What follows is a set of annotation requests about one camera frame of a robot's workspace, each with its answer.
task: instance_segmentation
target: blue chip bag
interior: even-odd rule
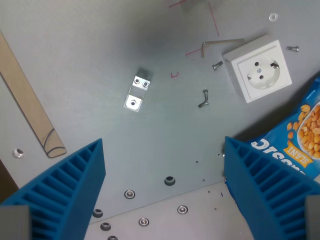
[[[293,113],[267,134],[249,142],[312,179],[320,175],[320,77]]]

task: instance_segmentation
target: gray metal surface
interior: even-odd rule
[[[0,239],[32,239],[32,221],[29,206],[0,207]]]
[[[289,108],[251,126],[319,71],[319,1],[211,0],[219,36],[208,1],[169,7],[176,2],[0,2],[0,30],[68,154],[103,139],[99,220],[222,181],[224,137],[267,130]],[[276,22],[270,13],[279,15]],[[205,41],[249,42],[264,34],[280,40],[293,83],[247,104],[226,67],[212,69],[239,44],[210,45],[205,58],[200,48]],[[285,50],[295,45],[298,53]],[[123,104],[139,68],[152,73],[152,81],[137,113]],[[199,109],[203,89],[210,104]],[[21,187],[62,157],[45,156],[3,81],[0,110],[0,159]],[[23,159],[13,158],[16,148]],[[167,176],[175,178],[173,186],[164,184]],[[135,198],[124,197],[127,189]]]

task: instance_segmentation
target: electrical outlet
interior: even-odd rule
[[[223,55],[236,91],[247,103],[292,84],[279,40],[265,35]]]

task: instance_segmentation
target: hole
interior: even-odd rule
[[[22,151],[22,150],[19,149],[19,148],[15,148],[15,149],[13,149],[13,151],[12,151],[12,156],[13,156],[15,159],[23,159],[23,158],[24,158],[24,151]]]
[[[164,184],[167,186],[172,186],[176,183],[176,179],[173,176],[167,176],[164,179]]]

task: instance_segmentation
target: red pen mark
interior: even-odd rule
[[[172,78],[172,79],[173,79],[173,78],[176,78],[176,77],[178,77],[178,75],[179,75],[179,72],[177,72],[176,75],[172,75],[172,73],[171,73],[171,78]]]
[[[184,3],[185,1],[187,1],[187,0],[182,0],[182,1],[180,1],[180,2],[177,2],[177,3],[175,3],[175,4],[172,4],[172,5],[169,6],[169,8],[172,8],[172,7],[176,6],[176,5],[182,4],[182,3]]]
[[[213,21],[214,21],[216,32],[218,33],[218,37],[220,37],[219,31],[218,31],[218,26],[217,26],[217,23],[216,23],[216,20],[215,20],[215,16],[214,16],[214,12],[212,11],[210,2],[208,2],[208,3],[209,3],[209,7],[210,7],[210,12],[211,12],[211,15],[212,15],[212,18],[213,18]]]

